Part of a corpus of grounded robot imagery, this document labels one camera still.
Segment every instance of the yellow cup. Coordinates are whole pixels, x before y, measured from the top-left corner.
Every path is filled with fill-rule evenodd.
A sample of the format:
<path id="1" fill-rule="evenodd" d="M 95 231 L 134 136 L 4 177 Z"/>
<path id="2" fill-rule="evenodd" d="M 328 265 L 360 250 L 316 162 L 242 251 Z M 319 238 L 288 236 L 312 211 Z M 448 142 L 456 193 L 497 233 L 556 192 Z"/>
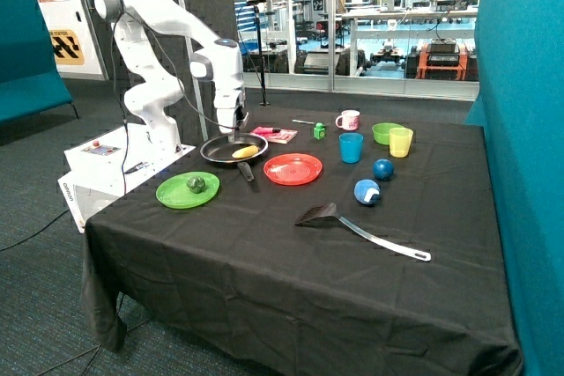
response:
<path id="1" fill-rule="evenodd" d="M 409 128 L 390 129 L 390 154 L 394 158 L 404 158 L 412 145 L 413 131 Z"/>

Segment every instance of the pan handle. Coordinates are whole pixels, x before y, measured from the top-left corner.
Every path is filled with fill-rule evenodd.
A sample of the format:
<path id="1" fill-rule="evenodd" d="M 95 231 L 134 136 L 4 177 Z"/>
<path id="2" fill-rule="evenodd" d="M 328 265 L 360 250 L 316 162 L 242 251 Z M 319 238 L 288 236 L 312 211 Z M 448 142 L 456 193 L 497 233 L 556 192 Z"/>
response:
<path id="1" fill-rule="evenodd" d="M 248 182 L 255 180 L 255 175 L 253 175 L 253 171 L 250 170 L 250 166 L 247 162 L 237 162 L 237 167 Z"/>

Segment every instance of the black tablecloth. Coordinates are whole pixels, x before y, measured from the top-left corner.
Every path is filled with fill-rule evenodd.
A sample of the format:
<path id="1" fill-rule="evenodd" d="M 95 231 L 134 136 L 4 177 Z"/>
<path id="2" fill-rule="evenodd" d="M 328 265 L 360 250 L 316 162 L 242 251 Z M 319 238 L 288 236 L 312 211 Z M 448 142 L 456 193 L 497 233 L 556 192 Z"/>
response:
<path id="1" fill-rule="evenodd" d="M 373 177 L 387 148 L 371 136 L 377 117 L 361 116 L 362 160 L 340 160 L 334 125 L 316 140 L 293 118 L 331 122 L 336 115 L 275 107 L 255 125 L 299 130 L 270 144 L 248 183 L 239 170 L 206 163 L 197 150 L 86 224 L 83 307 L 110 350 L 125 327 L 119 291 L 158 319 L 189 329 L 236 358 L 286 375 L 518 374 L 522 354 L 513 329 L 481 128 L 404 122 L 415 130 L 410 156 L 381 182 L 374 207 L 353 187 Z M 264 175 L 263 163 L 302 152 L 323 173 L 299 187 Z M 171 210 L 155 190 L 178 173 L 218 175 L 205 206 Z M 431 262 L 396 255 L 337 221 L 323 229 L 294 226 L 314 205 L 334 202 L 377 236 L 428 250 Z"/>

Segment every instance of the frying pan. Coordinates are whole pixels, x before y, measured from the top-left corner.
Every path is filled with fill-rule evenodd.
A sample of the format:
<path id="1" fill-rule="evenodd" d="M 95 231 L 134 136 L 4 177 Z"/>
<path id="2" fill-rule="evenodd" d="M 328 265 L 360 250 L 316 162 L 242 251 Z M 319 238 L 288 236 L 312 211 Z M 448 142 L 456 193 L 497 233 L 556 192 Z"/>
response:
<path id="1" fill-rule="evenodd" d="M 258 153 L 244 159 L 235 159 L 232 155 L 239 149 L 255 145 Z M 217 136 L 208 140 L 200 149 L 202 157 L 212 163 L 234 164 L 249 182 L 255 179 L 250 170 L 249 161 L 262 155 L 268 149 L 268 141 L 255 134 L 235 134 L 234 140 L 229 141 L 229 136 Z"/>

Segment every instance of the grey carpet floor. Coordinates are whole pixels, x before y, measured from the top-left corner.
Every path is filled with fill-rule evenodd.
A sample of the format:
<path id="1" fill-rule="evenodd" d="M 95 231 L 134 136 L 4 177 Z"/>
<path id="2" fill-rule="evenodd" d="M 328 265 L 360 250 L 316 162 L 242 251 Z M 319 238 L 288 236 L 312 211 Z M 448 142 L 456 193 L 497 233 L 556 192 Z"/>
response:
<path id="1" fill-rule="evenodd" d="M 80 120 L 70 106 L 62 106 L 0 126 L 0 249 L 38 232 L 66 210 L 56 183 L 68 172 L 63 151 L 121 123 L 111 84 L 65 83 Z M 260 92 L 249 90 L 248 96 L 249 107 L 256 111 Z M 335 112 L 358 107 L 363 113 L 403 122 L 452 123 L 463 122 L 471 106 L 281 91 L 269 92 L 269 102 L 273 107 Z M 82 374 L 97 345 L 79 306 L 81 272 L 82 237 L 69 213 L 31 240 L 0 252 L 0 374 L 35 375 L 47 370 L 44 374 Z M 127 297 L 120 315 L 129 328 L 137 328 L 129 333 L 121 353 L 100 350 L 87 374 L 277 374 L 256 363 L 230 358 L 190 333 L 147 320 L 151 314 Z"/>

